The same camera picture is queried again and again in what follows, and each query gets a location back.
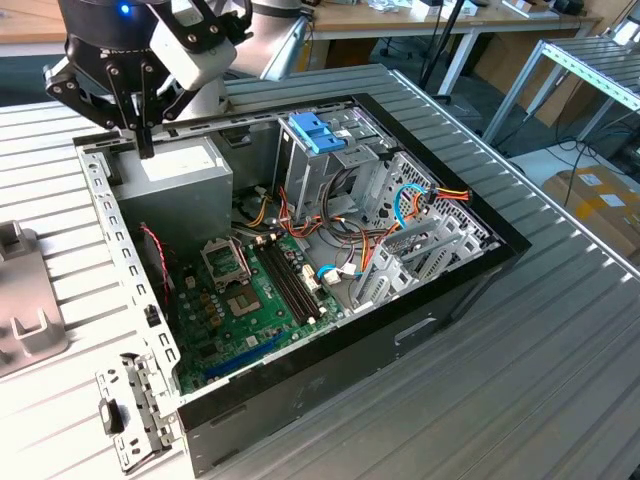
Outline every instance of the white connector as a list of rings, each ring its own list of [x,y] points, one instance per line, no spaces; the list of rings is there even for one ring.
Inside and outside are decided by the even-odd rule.
[[[322,278],[324,278],[328,285],[335,285],[336,283],[340,283],[341,280],[340,275],[338,275],[338,270],[335,268],[325,273]]]

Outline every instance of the motherboard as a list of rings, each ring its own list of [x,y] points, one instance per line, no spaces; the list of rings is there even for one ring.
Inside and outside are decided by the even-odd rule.
[[[169,324],[182,355],[182,393],[342,318],[336,300],[305,275],[308,269],[288,235],[244,245],[218,239],[177,266]]]

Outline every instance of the aluminum table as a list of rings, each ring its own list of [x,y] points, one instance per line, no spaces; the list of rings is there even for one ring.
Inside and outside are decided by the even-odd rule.
[[[533,247],[459,323],[204,478],[624,479],[634,470],[636,270],[397,72],[371,65],[228,90],[239,110],[373,95]],[[71,146],[96,131],[55,103],[0,110],[0,221],[38,232],[71,340],[0,379],[3,478],[122,478],[93,374],[140,339]],[[131,478],[188,479],[188,462],[173,449]]]
[[[491,143],[496,137],[543,57],[553,60],[556,66],[529,105],[528,112],[533,112],[548,98],[565,70],[608,96],[604,105],[579,134],[578,140],[584,140],[615,102],[621,103],[630,110],[640,109],[639,51],[620,47],[606,37],[541,40],[484,132],[482,139],[485,142]]]

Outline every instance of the green motherboard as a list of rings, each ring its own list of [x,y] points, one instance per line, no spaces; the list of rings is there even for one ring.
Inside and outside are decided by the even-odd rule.
[[[288,259],[291,275],[297,276],[301,284],[304,259],[295,240],[284,236],[271,248]],[[291,304],[291,297],[289,303],[285,301],[290,293],[283,292],[283,284],[278,283],[282,275],[278,275],[279,279],[272,278],[273,264],[264,251],[254,245],[246,245],[242,250],[251,277],[231,282],[225,288],[218,285],[216,290],[210,272],[219,276],[240,268],[228,250],[207,255],[211,271],[203,258],[197,257],[171,272],[176,312],[169,315],[169,326],[182,356],[177,374],[183,394],[309,336],[343,316],[336,300],[320,288],[315,293],[306,293],[321,314],[311,321],[301,321],[300,314],[292,311],[298,306]],[[278,267],[284,269],[279,271],[286,270],[282,264]]]

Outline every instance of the metal bracket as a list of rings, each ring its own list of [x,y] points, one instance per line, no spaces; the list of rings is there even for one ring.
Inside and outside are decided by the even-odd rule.
[[[158,402],[171,399],[153,355],[124,354],[120,360],[96,372],[98,408],[105,433],[115,435],[120,468],[130,474],[170,450],[181,430],[177,415],[160,417]]]
[[[0,223],[0,377],[67,348],[64,323],[33,230]]]

